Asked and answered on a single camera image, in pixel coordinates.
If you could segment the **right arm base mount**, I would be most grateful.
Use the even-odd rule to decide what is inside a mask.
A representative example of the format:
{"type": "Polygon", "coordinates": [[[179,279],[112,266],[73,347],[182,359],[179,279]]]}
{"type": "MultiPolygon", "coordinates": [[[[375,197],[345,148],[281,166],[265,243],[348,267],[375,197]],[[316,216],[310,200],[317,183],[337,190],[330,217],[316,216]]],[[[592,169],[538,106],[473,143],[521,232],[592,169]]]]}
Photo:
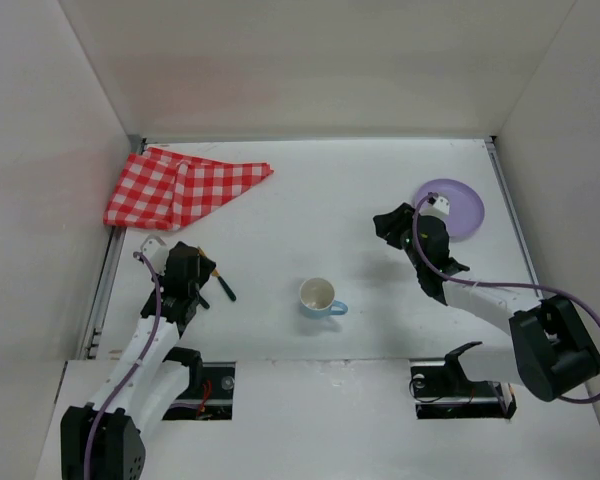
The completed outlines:
{"type": "Polygon", "coordinates": [[[504,419],[511,420],[517,410],[509,384],[471,381],[460,364],[461,357],[481,342],[469,342],[442,358],[410,362],[408,389],[415,402],[418,420],[504,419]]]}

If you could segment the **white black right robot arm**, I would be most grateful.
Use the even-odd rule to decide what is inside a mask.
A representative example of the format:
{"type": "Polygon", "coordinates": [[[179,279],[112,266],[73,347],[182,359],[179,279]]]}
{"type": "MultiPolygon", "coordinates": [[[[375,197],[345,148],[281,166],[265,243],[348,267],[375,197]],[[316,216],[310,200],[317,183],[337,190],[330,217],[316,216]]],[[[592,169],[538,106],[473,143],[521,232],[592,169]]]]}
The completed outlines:
{"type": "Polygon", "coordinates": [[[469,267],[450,254],[449,213],[446,198],[429,194],[416,205],[403,203],[374,216],[373,223],[377,237],[407,254],[428,297],[510,337],[511,347],[501,354],[481,352],[471,360],[476,341],[447,354],[460,378],[521,384],[551,402],[565,400],[567,392],[598,376],[600,353],[579,315],[585,304],[552,287],[540,299],[533,284],[472,278],[469,267]]]}

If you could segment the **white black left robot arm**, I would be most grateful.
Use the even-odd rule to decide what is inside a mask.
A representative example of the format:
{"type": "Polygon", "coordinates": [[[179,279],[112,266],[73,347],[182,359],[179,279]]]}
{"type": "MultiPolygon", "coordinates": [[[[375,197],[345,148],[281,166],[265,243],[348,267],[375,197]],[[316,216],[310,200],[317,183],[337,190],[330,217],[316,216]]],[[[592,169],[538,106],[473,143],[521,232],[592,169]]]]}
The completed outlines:
{"type": "Polygon", "coordinates": [[[150,235],[133,254],[150,272],[154,289],[116,366],[82,407],[60,423],[64,479],[138,479],[145,443],[176,398],[197,387],[198,351],[178,342],[200,307],[215,263],[183,242],[169,248],[150,235]]]}

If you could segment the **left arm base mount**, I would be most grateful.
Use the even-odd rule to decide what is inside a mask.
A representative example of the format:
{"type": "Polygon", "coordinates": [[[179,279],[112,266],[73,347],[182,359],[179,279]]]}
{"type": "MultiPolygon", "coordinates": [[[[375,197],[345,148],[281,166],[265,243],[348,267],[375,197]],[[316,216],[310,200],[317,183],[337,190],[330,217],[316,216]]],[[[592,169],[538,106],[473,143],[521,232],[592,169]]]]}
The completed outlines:
{"type": "Polygon", "coordinates": [[[204,363],[198,386],[188,388],[164,414],[165,421],[225,421],[233,416],[235,363],[204,363]]]}

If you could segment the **red white checkered cloth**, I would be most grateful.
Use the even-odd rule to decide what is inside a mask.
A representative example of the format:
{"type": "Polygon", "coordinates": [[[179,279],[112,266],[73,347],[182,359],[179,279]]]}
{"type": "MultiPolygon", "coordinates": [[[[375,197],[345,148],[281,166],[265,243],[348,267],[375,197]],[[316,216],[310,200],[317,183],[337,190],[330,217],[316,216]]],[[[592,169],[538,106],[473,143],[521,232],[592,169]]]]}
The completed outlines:
{"type": "Polygon", "coordinates": [[[150,147],[132,153],[103,214],[107,226],[177,231],[274,173],[267,163],[232,164],[150,147]]]}

